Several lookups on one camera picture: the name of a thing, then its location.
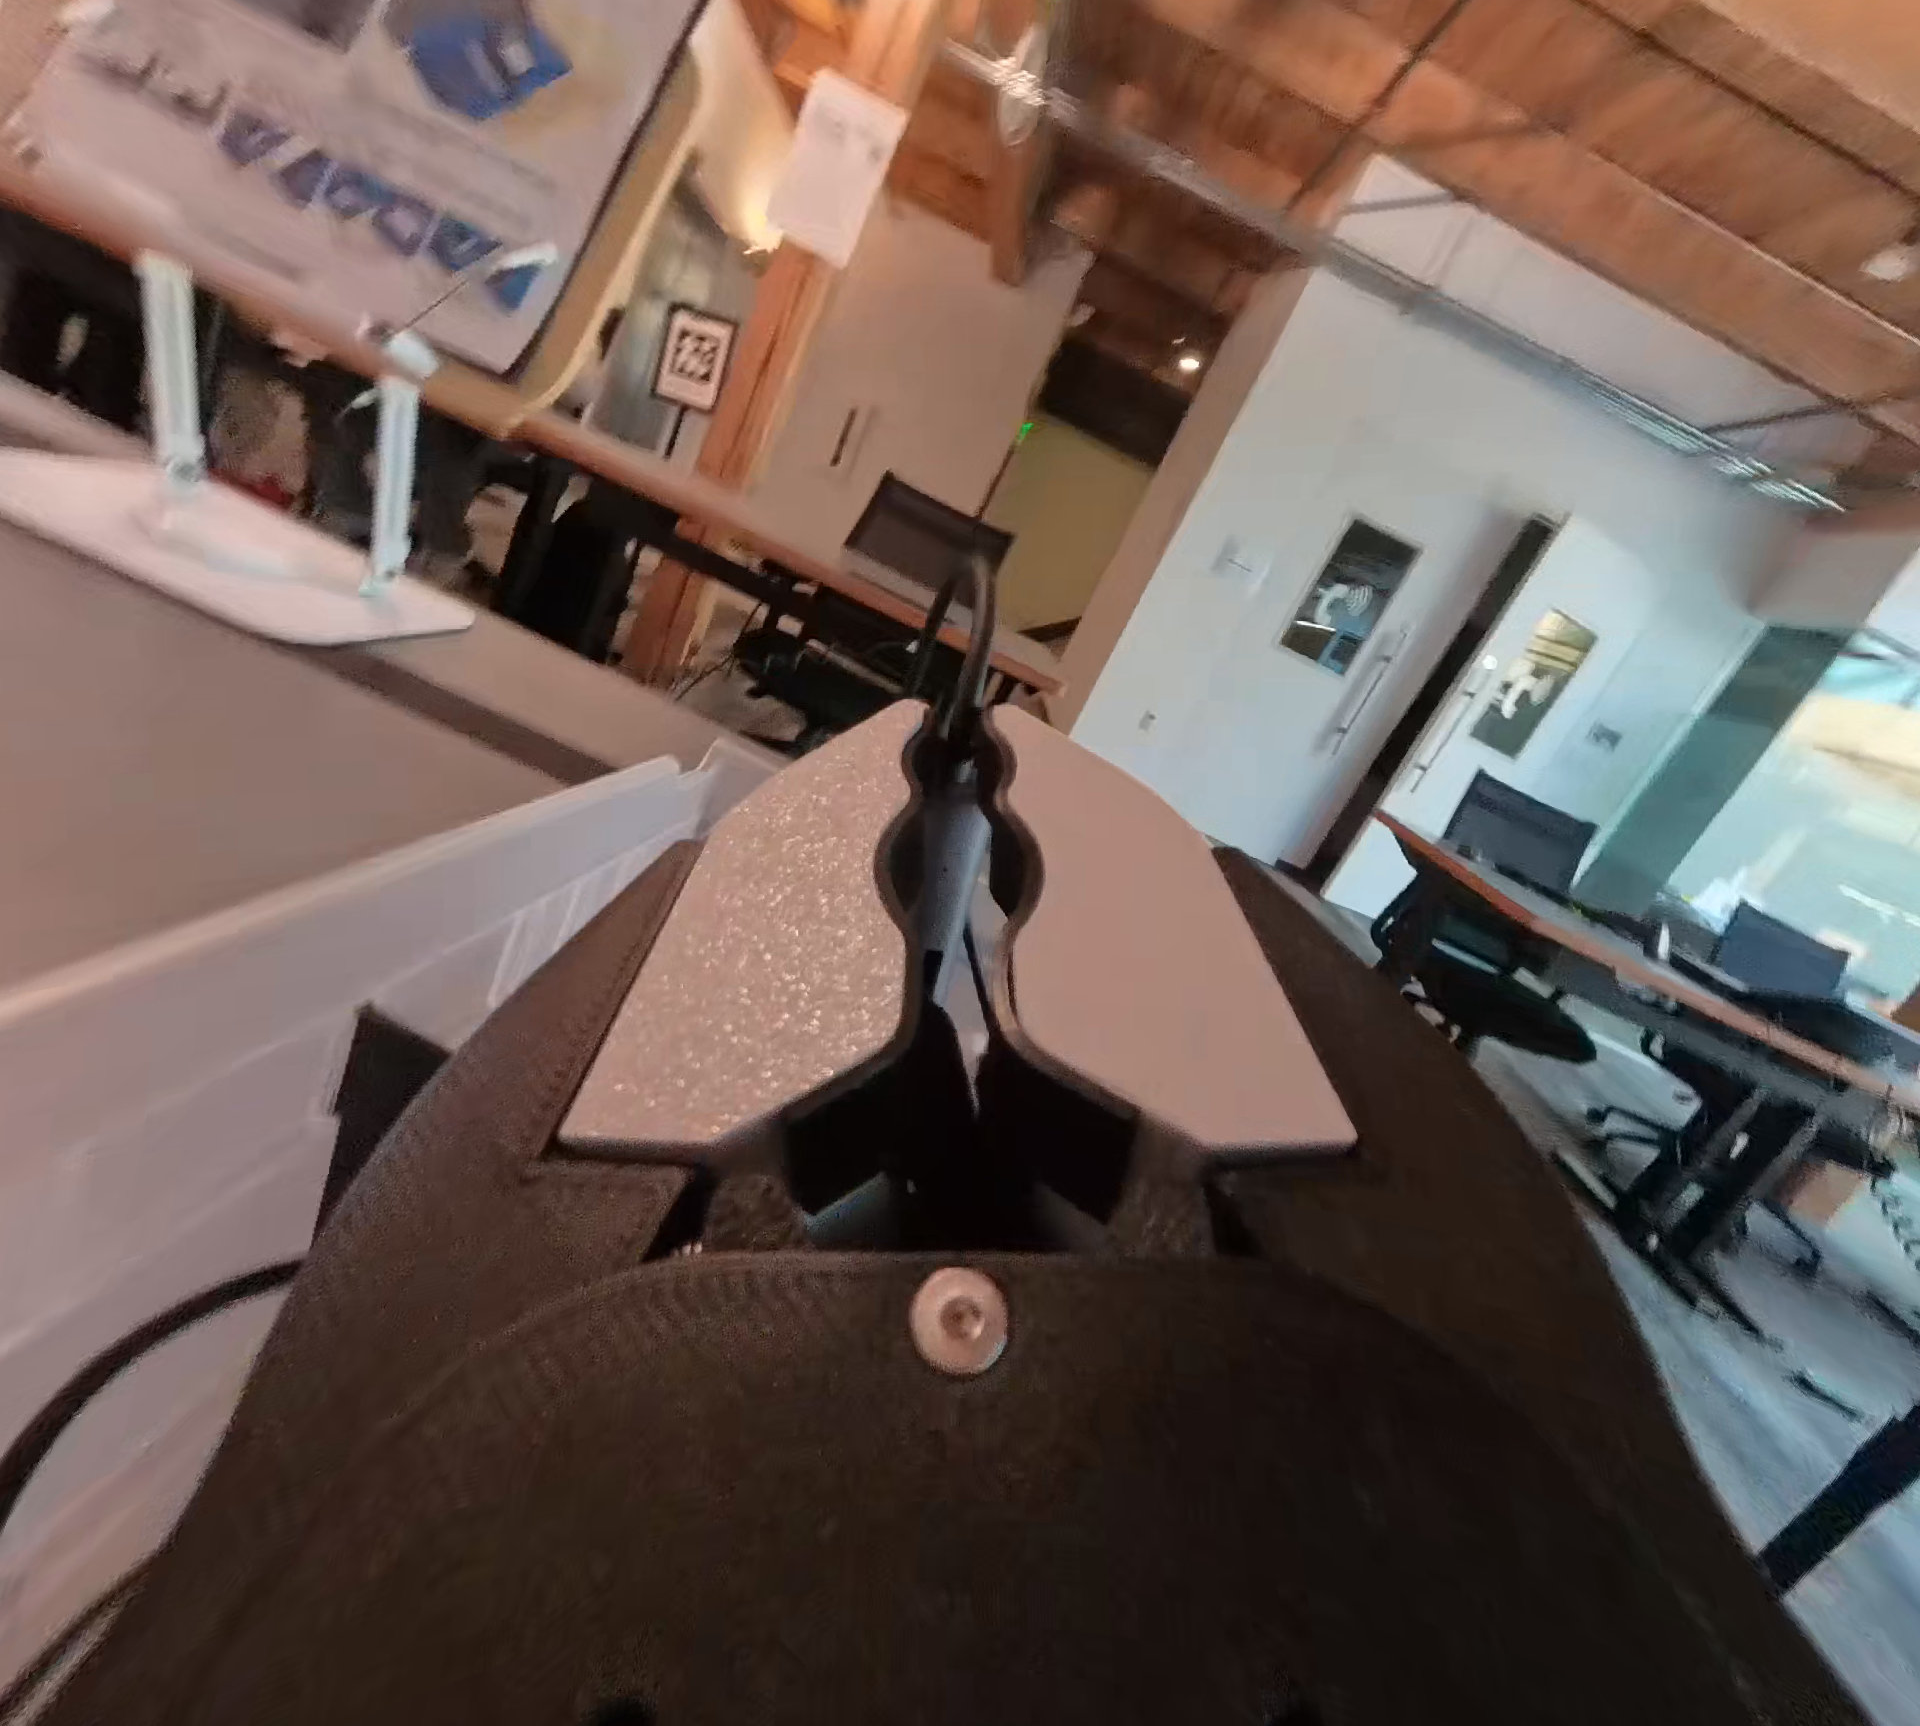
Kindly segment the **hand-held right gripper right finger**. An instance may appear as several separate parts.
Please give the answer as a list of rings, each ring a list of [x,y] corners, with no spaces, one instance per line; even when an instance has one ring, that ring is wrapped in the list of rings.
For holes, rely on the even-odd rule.
[[[1344,1155],[1352,1116],[1207,837],[1033,714],[990,710],[997,1022],[1203,1157]]]

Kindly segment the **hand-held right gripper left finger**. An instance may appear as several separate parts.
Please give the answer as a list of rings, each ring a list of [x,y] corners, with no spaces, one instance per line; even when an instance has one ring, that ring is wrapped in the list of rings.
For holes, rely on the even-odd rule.
[[[555,1130],[565,1151],[738,1151],[876,1061],[907,1017],[882,848],[928,707],[787,762],[707,832]]]

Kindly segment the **grey usb hub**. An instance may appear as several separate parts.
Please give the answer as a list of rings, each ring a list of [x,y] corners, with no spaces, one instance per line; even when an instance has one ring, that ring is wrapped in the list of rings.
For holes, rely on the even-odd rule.
[[[991,824],[972,744],[936,737],[918,773],[918,817],[910,833],[916,873],[910,922],[924,1001],[943,1008],[963,961]]]

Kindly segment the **white plastic bin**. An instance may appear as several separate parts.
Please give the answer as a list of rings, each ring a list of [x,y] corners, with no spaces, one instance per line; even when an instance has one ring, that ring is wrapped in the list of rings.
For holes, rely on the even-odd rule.
[[[172,924],[4,994],[4,1663],[148,1552],[302,1256],[369,1017],[461,1043],[660,851],[775,772],[715,737]]]

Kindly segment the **black office chair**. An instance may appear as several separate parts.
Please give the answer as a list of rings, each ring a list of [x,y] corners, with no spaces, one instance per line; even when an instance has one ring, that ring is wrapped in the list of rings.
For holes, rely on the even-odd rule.
[[[972,557],[996,571],[1011,546],[1013,533],[938,500],[891,469],[880,475],[841,542],[851,561],[925,593]]]
[[[1596,825],[1477,772],[1444,828],[1456,855],[1562,899]],[[1369,938],[1403,1001],[1464,1056],[1482,1041],[1562,1064],[1596,1058],[1588,1030],[1534,976],[1544,941],[1447,873],[1415,863]]]
[[[1750,1003],[1843,1003],[1847,970],[1843,948],[1750,899],[1735,902],[1708,953],[1712,982]]]

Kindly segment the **wooden office desk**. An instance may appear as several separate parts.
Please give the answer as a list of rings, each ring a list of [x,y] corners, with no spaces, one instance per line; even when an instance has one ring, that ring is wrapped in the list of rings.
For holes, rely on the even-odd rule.
[[[1632,1178],[1601,1172],[1617,1141],[1592,1114],[1576,1148],[1552,1153],[1569,1187],[1686,1304],[1777,1348],[1715,1278],[1715,1256],[1747,1210],[1771,1198],[1816,1137],[1872,1137],[1884,1114],[1915,1112],[1895,1067],[1893,1028],[1835,999],[1724,989],[1624,928],[1535,888],[1462,846],[1377,814],[1410,870],[1371,926],[1377,970],[1437,1020],[1462,1056],[1495,1041],[1531,1058],[1589,1064],[1548,1028],[1582,999],[1632,1023],[1656,1059],[1684,1058],[1692,1126],[1644,1126]]]

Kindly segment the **black framed tag sign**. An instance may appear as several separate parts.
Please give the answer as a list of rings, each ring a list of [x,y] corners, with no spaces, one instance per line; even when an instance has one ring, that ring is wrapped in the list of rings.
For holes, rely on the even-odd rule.
[[[687,413],[709,416],[726,385],[740,322],[673,300],[666,308],[650,395]]]

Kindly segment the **white paper notice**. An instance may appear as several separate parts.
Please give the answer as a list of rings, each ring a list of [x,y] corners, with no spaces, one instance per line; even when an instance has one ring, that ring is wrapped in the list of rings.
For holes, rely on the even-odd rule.
[[[799,103],[768,201],[779,244],[843,269],[905,125],[907,108],[821,68]]]

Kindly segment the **instruction poster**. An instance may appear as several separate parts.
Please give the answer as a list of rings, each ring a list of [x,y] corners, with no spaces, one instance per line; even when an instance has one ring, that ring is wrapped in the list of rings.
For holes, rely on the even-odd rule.
[[[707,0],[4,0],[4,144],[326,322],[520,364]]]

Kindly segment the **gold dark wall picture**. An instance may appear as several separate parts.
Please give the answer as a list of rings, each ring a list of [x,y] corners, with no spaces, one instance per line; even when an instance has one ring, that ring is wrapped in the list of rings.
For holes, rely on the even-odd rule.
[[[1472,725],[1476,745],[1504,758],[1522,755],[1596,642],[1596,634],[1569,614],[1544,612],[1489,686]]]

